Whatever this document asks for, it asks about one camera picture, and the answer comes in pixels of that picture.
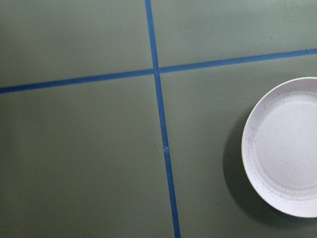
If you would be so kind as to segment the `pink plate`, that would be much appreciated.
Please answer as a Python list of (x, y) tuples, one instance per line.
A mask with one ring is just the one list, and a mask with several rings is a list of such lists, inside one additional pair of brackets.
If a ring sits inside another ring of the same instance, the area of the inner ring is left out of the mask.
[(300, 218), (317, 216), (317, 79), (301, 77), (267, 92), (245, 123), (241, 154), (256, 193)]

